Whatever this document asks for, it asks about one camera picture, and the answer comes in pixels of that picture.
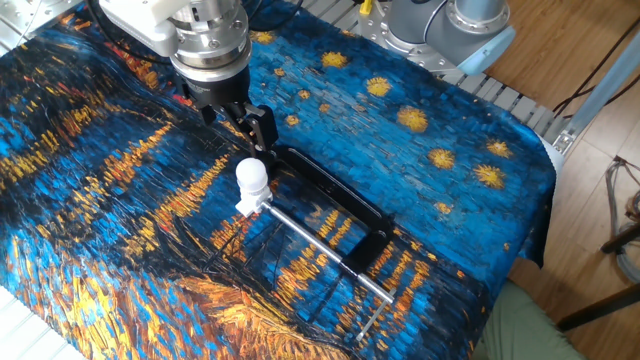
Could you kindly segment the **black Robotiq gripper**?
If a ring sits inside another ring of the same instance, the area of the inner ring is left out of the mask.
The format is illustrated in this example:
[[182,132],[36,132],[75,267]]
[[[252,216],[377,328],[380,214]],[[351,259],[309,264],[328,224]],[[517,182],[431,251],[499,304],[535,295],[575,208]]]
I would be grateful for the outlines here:
[[217,118],[211,106],[220,105],[219,113],[242,134],[252,156],[268,152],[276,143],[279,136],[272,109],[249,102],[248,66],[233,76],[214,80],[207,78],[214,73],[212,69],[179,66],[177,63],[173,63],[173,67],[179,94],[201,108],[206,125],[211,125]]

